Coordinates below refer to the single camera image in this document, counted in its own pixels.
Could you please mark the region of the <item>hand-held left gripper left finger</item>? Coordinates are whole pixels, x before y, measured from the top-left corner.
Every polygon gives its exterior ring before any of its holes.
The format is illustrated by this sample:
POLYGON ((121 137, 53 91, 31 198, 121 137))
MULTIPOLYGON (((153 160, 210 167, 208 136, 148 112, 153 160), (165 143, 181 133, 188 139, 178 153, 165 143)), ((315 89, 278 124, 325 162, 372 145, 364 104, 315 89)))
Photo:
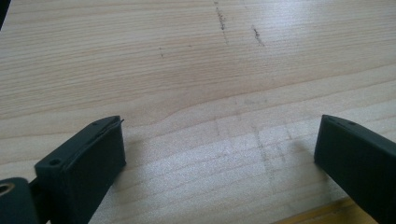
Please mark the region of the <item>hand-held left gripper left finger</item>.
POLYGON ((39 222, 88 224, 125 165, 120 117, 92 122, 35 165, 39 222))

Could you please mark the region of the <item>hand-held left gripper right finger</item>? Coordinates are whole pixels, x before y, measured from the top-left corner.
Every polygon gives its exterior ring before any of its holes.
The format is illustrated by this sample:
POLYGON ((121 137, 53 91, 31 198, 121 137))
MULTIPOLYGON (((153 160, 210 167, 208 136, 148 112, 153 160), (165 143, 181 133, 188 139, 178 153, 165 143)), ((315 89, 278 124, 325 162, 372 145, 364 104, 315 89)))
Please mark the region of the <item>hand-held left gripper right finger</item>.
POLYGON ((396 224, 396 143, 358 123, 324 115, 315 163, 379 224, 396 224))

